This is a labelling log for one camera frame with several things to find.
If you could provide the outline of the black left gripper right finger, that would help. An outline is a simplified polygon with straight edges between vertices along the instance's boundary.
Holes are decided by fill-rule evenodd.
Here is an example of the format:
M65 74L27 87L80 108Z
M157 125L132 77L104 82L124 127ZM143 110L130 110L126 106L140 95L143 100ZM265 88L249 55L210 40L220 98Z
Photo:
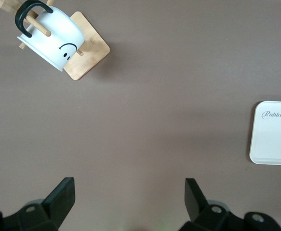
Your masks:
M184 199L190 221L181 231L281 231L281 226L267 214L248 212L239 218L223 205L209 203L193 178L185 180Z

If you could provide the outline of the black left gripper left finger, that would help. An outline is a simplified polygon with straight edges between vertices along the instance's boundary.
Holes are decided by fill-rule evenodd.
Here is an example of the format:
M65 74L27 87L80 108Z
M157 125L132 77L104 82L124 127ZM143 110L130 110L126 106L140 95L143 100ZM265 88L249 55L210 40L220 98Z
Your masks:
M57 231L75 199L74 178L66 177L41 202L31 202L8 217L0 211L0 231Z

